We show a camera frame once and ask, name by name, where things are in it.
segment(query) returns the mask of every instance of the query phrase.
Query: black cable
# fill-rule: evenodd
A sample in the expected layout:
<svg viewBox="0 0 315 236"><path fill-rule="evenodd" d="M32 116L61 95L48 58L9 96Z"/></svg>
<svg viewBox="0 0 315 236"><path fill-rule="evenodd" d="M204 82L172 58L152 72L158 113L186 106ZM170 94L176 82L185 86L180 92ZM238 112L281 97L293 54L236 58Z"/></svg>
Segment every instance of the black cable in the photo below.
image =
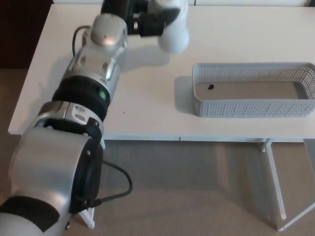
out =
<svg viewBox="0 0 315 236"><path fill-rule="evenodd" d="M111 200L114 200L114 199L117 199L117 198L124 197L124 196L130 194L132 192L132 189L133 189L133 183L132 183L130 175L127 173L127 171L125 171L123 168L121 168L121 167L119 167L119 166L117 166L117 165L115 165L115 164L113 164L111 162L105 161L105 160L103 160L103 164L105 164L107 166L110 166L110 167L118 170L119 172L123 173L126 176L126 178L128 179L129 189L126 192L123 192L123 193L115 194L115 195L108 196L108 197L101 198L101 199L96 199L93 202L93 204L90 206L90 208L97 207L97 206L101 205L104 202L108 202L108 201L111 201Z"/></svg>
<svg viewBox="0 0 315 236"><path fill-rule="evenodd" d="M80 30L82 29L88 29L90 26L79 26L75 31L74 31L74 34L73 34L73 38L72 38L72 54L73 56L75 56L75 39L77 37L77 34Z"/></svg>

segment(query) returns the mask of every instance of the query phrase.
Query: dark wall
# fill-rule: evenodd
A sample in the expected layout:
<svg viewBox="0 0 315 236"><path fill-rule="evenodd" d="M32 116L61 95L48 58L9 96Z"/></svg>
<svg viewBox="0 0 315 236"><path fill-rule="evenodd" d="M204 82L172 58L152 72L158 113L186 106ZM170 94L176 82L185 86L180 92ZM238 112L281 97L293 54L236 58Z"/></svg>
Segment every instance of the dark wall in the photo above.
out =
<svg viewBox="0 0 315 236"><path fill-rule="evenodd" d="M0 68L28 68L53 0L0 0Z"/></svg>

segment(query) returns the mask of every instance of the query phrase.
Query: gray plastic basket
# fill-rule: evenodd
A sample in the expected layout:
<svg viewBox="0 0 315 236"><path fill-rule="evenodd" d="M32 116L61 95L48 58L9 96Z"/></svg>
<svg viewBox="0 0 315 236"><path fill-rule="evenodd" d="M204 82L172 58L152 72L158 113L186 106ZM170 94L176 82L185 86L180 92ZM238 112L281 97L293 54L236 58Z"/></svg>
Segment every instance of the gray plastic basket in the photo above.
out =
<svg viewBox="0 0 315 236"><path fill-rule="evenodd" d="M306 62L199 63L192 80L200 117L304 117L315 109L315 66Z"/></svg>

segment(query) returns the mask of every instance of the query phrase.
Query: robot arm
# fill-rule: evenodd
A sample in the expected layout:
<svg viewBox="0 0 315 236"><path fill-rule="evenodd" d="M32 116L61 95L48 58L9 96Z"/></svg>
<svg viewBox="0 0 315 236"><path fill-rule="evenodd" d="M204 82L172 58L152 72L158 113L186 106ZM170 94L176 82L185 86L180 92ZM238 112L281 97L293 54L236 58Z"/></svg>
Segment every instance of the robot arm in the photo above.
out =
<svg viewBox="0 0 315 236"><path fill-rule="evenodd" d="M105 201L96 199L100 141L127 36L158 36L164 50L181 52L189 41L187 11L185 0L104 1L52 101L43 105L15 149L11 194L0 206L1 234L62 235L71 215Z"/></svg>

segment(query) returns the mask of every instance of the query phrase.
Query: green indicator light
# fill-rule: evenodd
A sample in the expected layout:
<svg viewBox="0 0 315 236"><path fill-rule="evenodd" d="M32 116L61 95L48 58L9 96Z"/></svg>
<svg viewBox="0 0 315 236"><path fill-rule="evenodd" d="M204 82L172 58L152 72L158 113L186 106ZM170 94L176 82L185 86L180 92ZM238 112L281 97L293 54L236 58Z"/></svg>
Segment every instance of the green indicator light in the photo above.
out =
<svg viewBox="0 0 315 236"><path fill-rule="evenodd" d="M104 91L99 92L99 96L105 101L106 100L106 93Z"/></svg>

